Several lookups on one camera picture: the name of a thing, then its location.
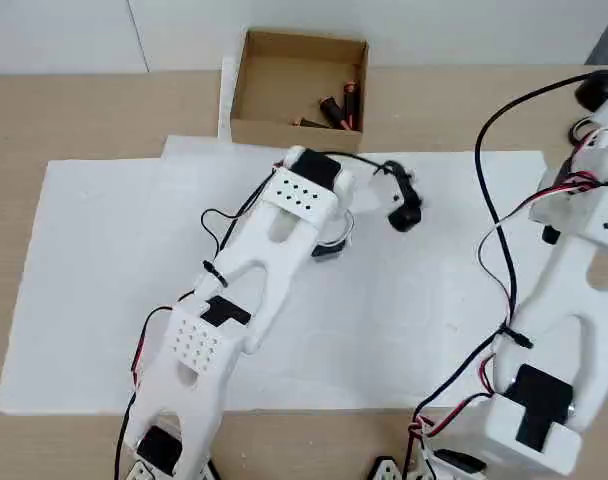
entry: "black wire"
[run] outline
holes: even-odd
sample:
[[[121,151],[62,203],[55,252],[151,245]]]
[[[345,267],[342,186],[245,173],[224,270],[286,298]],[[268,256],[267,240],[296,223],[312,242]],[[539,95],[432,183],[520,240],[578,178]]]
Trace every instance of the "black wire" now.
[[[457,367],[457,370],[455,370],[455,372],[453,372],[453,374],[448,377],[448,379],[442,383],[439,387],[437,387],[437,389],[428,397],[426,397],[424,400],[422,400],[420,402],[420,404],[415,408],[415,411],[413,412],[413,417],[412,417],[412,422],[415,422],[415,420],[417,419],[417,417],[419,416],[420,412],[424,409],[424,407],[426,407],[429,403],[431,403],[433,400],[435,400],[437,397],[439,397],[442,393],[444,393],[444,391],[449,388],[454,382],[455,380],[457,380],[459,378],[460,375],[462,375],[462,373],[464,373],[464,371],[468,368],[468,366],[473,363],[473,360],[475,360],[475,358],[477,358],[477,356],[482,353],[484,350],[486,350],[491,343],[493,343],[493,340],[495,340],[495,337],[500,334],[502,331],[502,328],[499,328],[497,330],[495,330],[486,340],[484,340],[482,343],[480,343],[477,347],[475,347],[475,350],[473,350],[468,357],[466,357],[466,359],[460,364],[459,367]],[[406,455],[404,456],[404,468],[402,470],[402,478],[405,479],[406,475],[408,473],[408,467],[411,463],[411,454],[413,452],[413,435],[409,429],[409,442],[408,445],[406,447]]]
[[[370,160],[370,159],[368,159],[368,158],[366,158],[366,157],[362,157],[362,156],[360,156],[360,155],[356,155],[356,154],[354,154],[354,153],[347,153],[347,152],[334,152],[334,151],[326,151],[326,152],[320,152],[320,153],[322,153],[322,154],[324,154],[324,155],[331,155],[331,156],[332,156],[332,155],[335,155],[335,156],[337,156],[337,157],[347,157],[347,158],[352,158],[352,159],[354,159],[354,160],[358,160],[358,161],[360,161],[360,162],[366,163],[367,165],[370,165],[371,167],[375,167],[375,171],[376,171],[376,172],[377,172],[377,171],[379,171],[379,170],[383,170],[383,171],[385,171],[385,172],[387,172],[387,173],[390,173],[390,174],[392,174],[392,175],[396,175],[396,174],[397,174],[397,172],[395,172],[395,171],[394,171],[394,170],[393,170],[391,167],[389,167],[388,165],[384,165],[384,164],[381,164],[381,163],[377,163],[377,162],[375,162],[375,161],[373,161],[373,160]],[[413,175],[412,175],[412,174],[410,174],[410,173],[408,173],[408,172],[405,172],[405,173],[406,173],[406,176],[407,176],[407,177],[409,177],[409,178],[413,178]]]
[[[537,90],[533,90],[532,92],[527,93],[526,95],[522,95],[521,97],[510,101],[509,103],[504,105],[502,108],[500,108],[482,126],[482,129],[480,130],[480,133],[478,134],[477,139],[475,141],[475,151],[474,151],[475,171],[477,173],[477,178],[478,178],[478,181],[480,184],[480,189],[482,190],[482,195],[484,197],[484,201],[485,201],[488,211],[491,215],[491,218],[493,219],[493,223],[499,222],[500,218],[499,218],[499,215],[497,214],[497,210],[495,210],[495,205],[493,204],[493,200],[491,199],[491,195],[488,191],[488,187],[486,185],[486,180],[484,178],[484,172],[482,170],[482,143],[484,142],[484,137],[486,136],[486,133],[488,132],[488,130],[502,115],[504,115],[509,110],[517,107],[518,105],[520,105],[524,102],[527,102],[528,100],[531,100],[535,97],[543,95],[545,93],[565,87],[567,85],[572,85],[574,83],[583,82],[584,80],[591,77],[594,73],[595,72],[584,73],[582,75],[576,75],[574,77],[570,77],[570,78],[561,80],[559,82],[552,83],[552,84],[544,86],[542,88],[538,88]],[[508,243],[506,241],[506,236],[504,235],[504,230],[502,229],[501,226],[498,226],[496,228],[496,231],[497,231],[497,236],[500,240],[500,245],[502,247],[502,253],[504,254],[504,260],[506,261],[506,268],[508,270],[509,280],[510,280],[509,318],[507,318],[505,320],[505,322],[502,323],[502,326],[499,329],[497,329],[495,332],[493,332],[493,334],[491,336],[489,336],[480,345],[478,345],[478,347],[475,348],[475,350],[473,350],[473,352],[471,352],[471,354],[466,358],[466,360],[464,360],[464,362],[457,368],[457,370],[455,370],[455,372],[442,385],[440,385],[426,399],[424,399],[422,402],[420,402],[420,404],[417,406],[417,408],[413,412],[413,421],[415,421],[415,419],[417,418],[419,413],[422,411],[422,409],[424,407],[426,407],[426,405],[431,403],[433,400],[435,400],[437,397],[439,397],[448,387],[450,387],[455,382],[455,380],[457,380],[459,378],[459,376],[466,370],[466,368],[473,362],[473,360],[475,360],[475,358],[480,353],[482,353],[482,351],[484,351],[488,346],[491,345],[491,343],[493,343],[493,340],[495,339],[495,337],[503,332],[503,327],[506,324],[510,324],[510,320],[513,317],[513,314],[515,313],[515,304],[517,301],[517,278],[515,275],[515,265],[513,264],[513,258],[511,257],[511,252],[508,247]],[[410,458],[411,458],[411,454],[412,454],[412,450],[413,450],[413,437],[412,437],[412,434],[410,431],[409,431],[409,436],[410,436],[410,438],[409,438],[408,446],[406,449],[406,455],[405,455],[405,459],[404,459],[404,469],[402,470],[403,479],[406,478],[406,475],[408,473],[408,466],[410,464]]]
[[[186,292],[185,294],[180,296],[180,298],[177,299],[177,303],[183,302],[184,300],[186,300],[188,297],[190,297],[194,293],[195,293],[195,290],[189,290],[188,292]]]
[[[260,183],[258,185],[258,187],[253,191],[253,193],[251,193],[251,195],[242,204],[242,206],[240,207],[240,209],[236,213],[236,217],[237,218],[235,218],[231,222],[231,224],[228,226],[228,229],[226,230],[226,233],[224,234],[224,237],[222,238],[222,243],[220,245],[220,248],[224,248],[226,246],[226,244],[228,243],[229,239],[231,238],[233,230],[235,230],[235,226],[237,225],[239,217],[241,217],[242,215],[245,215],[253,207],[253,205],[255,205],[255,202],[257,201],[257,199],[260,198],[260,194],[262,193],[262,190],[264,190],[264,187],[269,182],[269,180],[271,178],[273,178],[273,175],[275,175],[275,170],[273,170],[270,173],[270,175],[268,177],[266,177],[262,181],[262,183]]]
[[[221,210],[218,210],[217,208],[207,208],[206,210],[204,210],[202,212],[202,215],[200,216],[200,223],[202,224],[202,227],[204,228],[204,230],[206,230],[206,233],[208,233],[211,236],[211,238],[215,241],[215,255],[213,255],[213,259],[215,259],[215,257],[217,257],[219,255],[219,253],[222,251],[222,249],[226,246],[226,244],[228,243],[228,241],[231,238],[231,235],[233,234],[233,231],[235,230],[235,226],[237,225],[238,220],[240,219],[240,217],[246,215],[251,208],[253,208],[253,205],[255,205],[255,202],[257,202],[257,199],[260,198],[262,190],[264,190],[264,187],[266,187],[266,184],[273,177],[273,175],[275,175],[275,171],[272,171],[270,173],[270,175],[268,175],[264,180],[262,180],[262,183],[260,183],[257,186],[257,188],[255,188],[255,190],[253,190],[253,193],[251,193],[251,195],[244,201],[242,206],[239,208],[239,210],[235,214],[231,215],[228,213],[224,213]],[[226,230],[226,233],[224,233],[224,237],[222,238],[221,242],[217,238],[217,235],[215,235],[215,233],[213,233],[213,231],[210,228],[208,228],[206,226],[206,224],[204,223],[204,218],[206,217],[206,215],[208,213],[217,213],[218,215],[221,215],[224,218],[228,218],[229,220],[232,220],[232,222],[229,224],[229,226]]]
[[[173,307],[170,307],[168,305],[161,305],[161,306],[151,310],[150,313],[146,316],[146,320],[144,320],[144,325],[142,326],[142,331],[140,332],[140,338],[137,342],[137,349],[135,350],[135,355],[133,355],[133,360],[131,362],[131,372],[135,371],[136,363],[139,358],[138,353],[143,348],[144,337],[146,336],[146,329],[148,328],[148,322],[151,320],[151,318],[153,318],[153,315],[155,315],[157,312],[161,312],[161,311],[170,312],[172,310],[173,310]]]
[[[113,480],[120,480],[120,458],[122,457],[122,444],[124,443],[124,434],[126,433],[126,427],[128,425],[128,419],[131,415],[131,407],[135,403],[135,393],[131,395],[131,399],[128,401],[124,417],[122,417],[122,426],[120,427],[120,434],[117,437],[117,445],[115,447],[115,464],[113,465]]]
[[[488,191],[488,187],[486,186],[486,180],[484,178],[484,172],[482,171],[482,143],[484,142],[484,137],[488,132],[491,125],[493,125],[502,115],[504,115],[509,110],[517,107],[518,105],[531,100],[532,98],[538,97],[545,93],[551,92],[553,90],[557,90],[559,88],[565,87],[567,85],[571,85],[573,83],[582,82],[589,78],[593,73],[584,73],[582,75],[576,75],[574,77],[567,78],[565,80],[561,80],[559,82],[552,83],[542,88],[538,88],[537,90],[533,90],[526,95],[522,95],[515,100],[510,101],[502,108],[500,108],[497,112],[495,112],[491,118],[489,118],[480,133],[477,136],[477,140],[475,141],[475,170],[477,172],[477,179],[480,183],[480,189],[482,190],[482,195],[484,196],[484,202],[488,208],[489,213],[491,214],[491,218],[493,219],[493,223],[499,222],[499,216],[497,211],[495,210],[495,205],[493,204],[493,200],[491,199],[491,194]],[[501,226],[496,228],[497,236],[500,240],[500,245],[502,247],[502,253],[504,254],[504,260],[506,261],[506,268],[508,270],[509,275],[509,316],[507,319],[507,323],[510,323],[510,320],[515,313],[515,304],[517,302],[517,277],[515,275],[515,265],[513,264],[513,258],[511,257],[511,252],[508,247],[508,243],[506,241],[506,236],[504,235],[504,229]]]

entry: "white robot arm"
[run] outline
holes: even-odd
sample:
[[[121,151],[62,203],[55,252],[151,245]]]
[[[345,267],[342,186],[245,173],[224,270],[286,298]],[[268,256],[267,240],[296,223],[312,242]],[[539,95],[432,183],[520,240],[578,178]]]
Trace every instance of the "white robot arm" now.
[[[608,100],[591,120],[598,128],[562,167],[562,176],[588,171],[603,186],[533,205],[531,219],[559,238],[511,323],[532,348],[498,338],[496,393],[465,408],[431,440],[428,459],[441,480],[569,475],[582,433],[606,399],[608,285],[594,284],[590,269],[596,254],[608,250]],[[559,178],[552,170],[540,187]],[[420,468],[408,478],[422,474]]]
[[[362,210],[384,210],[394,228],[407,230],[421,218],[421,201],[398,164],[383,168],[369,189],[371,205]],[[194,293],[172,308],[163,344],[143,372],[127,412],[124,444],[146,466],[144,473],[157,480],[209,474],[205,465],[231,372],[240,354],[260,347],[300,266],[312,254],[335,254],[346,244],[347,238],[320,243],[320,235],[331,219],[347,211],[354,180],[329,156],[291,148],[237,237],[212,263],[204,262],[206,272]],[[409,201],[416,204],[409,206]],[[257,311],[248,312],[224,292],[255,267],[265,270],[265,284]],[[176,415],[179,426],[164,422],[165,414]]]

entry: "wooden table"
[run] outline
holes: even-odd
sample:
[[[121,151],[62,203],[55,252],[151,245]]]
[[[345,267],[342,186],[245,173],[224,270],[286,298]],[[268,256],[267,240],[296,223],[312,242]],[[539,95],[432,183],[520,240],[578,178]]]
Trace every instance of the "wooden table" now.
[[[426,67],[369,72],[365,151],[470,150],[508,99],[580,67]],[[0,77],[0,371],[46,162],[159,156],[168,134],[215,135],[217,72]],[[572,90],[498,122],[487,148],[568,153]],[[112,478],[115,417],[0,415],[0,479]],[[399,412],[227,415],[214,445],[225,479],[364,478],[405,444]],[[573,478],[608,478],[608,404]]]

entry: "cardboard box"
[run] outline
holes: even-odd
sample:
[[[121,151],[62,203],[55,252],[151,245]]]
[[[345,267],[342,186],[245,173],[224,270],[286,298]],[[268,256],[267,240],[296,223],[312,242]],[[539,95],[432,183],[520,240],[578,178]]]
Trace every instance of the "cardboard box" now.
[[[246,33],[231,109],[234,142],[355,152],[362,138],[368,43],[268,30]],[[359,131],[293,126],[305,117],[328,125],[319,101],[342,106],[344,84],[360,86]]]

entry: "white foam board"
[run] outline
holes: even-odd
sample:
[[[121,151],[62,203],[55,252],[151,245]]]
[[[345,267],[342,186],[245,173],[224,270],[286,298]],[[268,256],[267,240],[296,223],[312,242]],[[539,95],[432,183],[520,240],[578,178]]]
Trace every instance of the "white foam board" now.
[[[261,147],[187,140],[206,153],[167,161],[51,162],[18,294],[0,386],[11,414],[121,413],[132,350],[146,313],[190,289],[212,240],[210,206],[236,209],[279,159]],[[360,409],[416,404],[503,315],[496,287],[473,260],[489,224],[463,153],[377,154],[411,167],[426,200],[408,234],[359,215],[337,261],[306,265],[262,349],[240,360],[227,408]],[[537,185],[538,152],[486,153],[500,211]],[[369,170],[350,164],[361,181]],[[224,224],[213,222],[222,232]],[[522,292],[548,254],[525,217],[507,227]],[[490,245],[490,265],[502,271]],[[164,328],[151,323],[146,355]],[[439,405],[477,390],[468,375]]]

